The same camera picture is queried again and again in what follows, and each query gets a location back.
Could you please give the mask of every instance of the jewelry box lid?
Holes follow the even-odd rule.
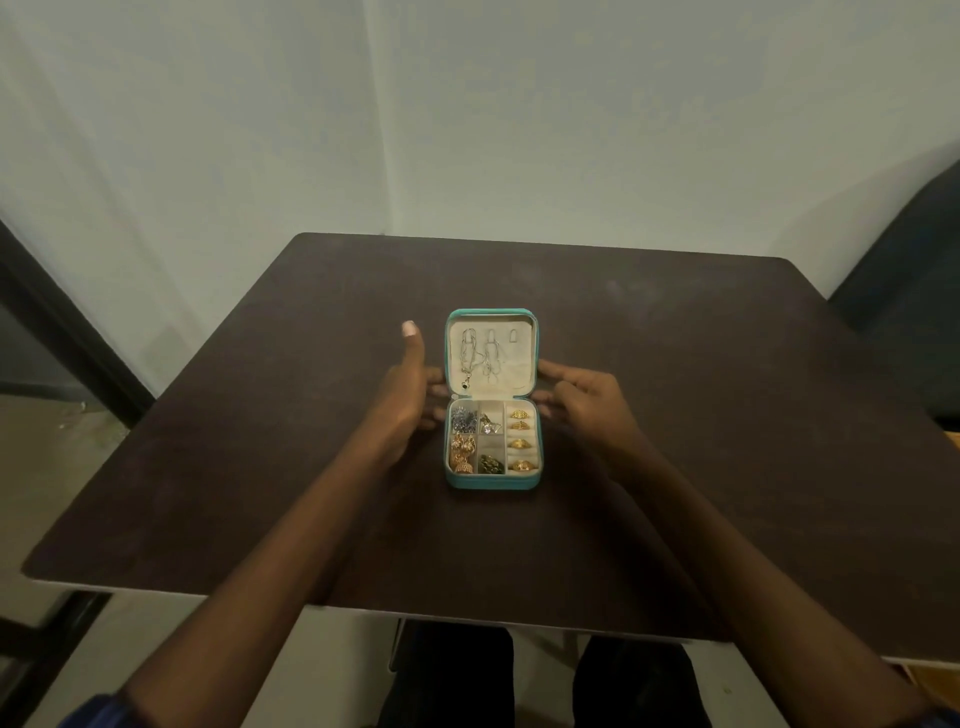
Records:
[[[444,344],[454,397],[510,400],[537,384],[540,326],[526,308],[458,308],[446,320]]]

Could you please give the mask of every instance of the doorframe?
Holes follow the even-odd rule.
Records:
[[[127,428],[153,405],[150,390],[2,220],[0,304]],[[0,725],[26,723],[109,599],[109,593],[68,592],[39,627],[0,621],[0,654],[20,663],[0,703]]]
[[[0,303],[124,425],[153,405],[150,390],[2,220]]]

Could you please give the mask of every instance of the right hand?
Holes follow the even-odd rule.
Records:
[[[640,431],[616,377],[540,360],[538,370],[557,379],[552,392],[538,390],[533,400],[541,415],[569,421],[615,472],[629,461],[660,457]]]

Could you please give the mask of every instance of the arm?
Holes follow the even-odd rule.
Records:
[[[641,433],[609,374],[549,361],[559,380],[535,393],[545,417],[569,419],[643,509],[791,725],[881,728],[930,703],[760,553]]]
[[[156,728],[239,726],[334,549],[372,485],[406,449],[428,384],[423,340],[403,325],[406,354],[367,418],[326,470],[217,590],[133,674],[124,688]]]

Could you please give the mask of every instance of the left hand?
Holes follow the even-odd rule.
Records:
[[[433,429],[444,420],[445,409],[426,404],[427,388],[433,395],[446,392],[449,397],[443,370],[423,364],[425,349],[420,329],[407,321],[402,330],[403,359],[383,377],[356,433],[361,441],[377,444],[387,467],[400,459],[416,429]]]

